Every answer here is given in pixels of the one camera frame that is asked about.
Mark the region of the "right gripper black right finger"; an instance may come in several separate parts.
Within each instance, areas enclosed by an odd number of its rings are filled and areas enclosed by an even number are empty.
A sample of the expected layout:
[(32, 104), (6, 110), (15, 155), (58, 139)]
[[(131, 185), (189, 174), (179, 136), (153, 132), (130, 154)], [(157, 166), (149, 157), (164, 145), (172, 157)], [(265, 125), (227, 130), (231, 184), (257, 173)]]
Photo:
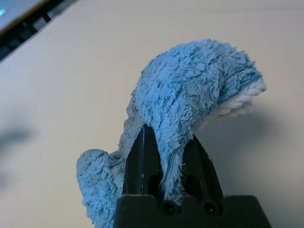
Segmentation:
[(183, 153), (183, 186), (198, 199), (221, 199), (223, 193), (212, 160), (196, 136)]

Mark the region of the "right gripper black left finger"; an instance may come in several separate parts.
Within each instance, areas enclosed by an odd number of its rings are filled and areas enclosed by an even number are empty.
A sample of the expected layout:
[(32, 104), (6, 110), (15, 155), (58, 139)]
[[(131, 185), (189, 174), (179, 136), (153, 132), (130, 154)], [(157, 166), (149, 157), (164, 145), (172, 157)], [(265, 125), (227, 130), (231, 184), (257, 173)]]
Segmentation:
[(127, 156), (122, 194), (162, 197), (160, 154), (153, 128), (143, 125)]

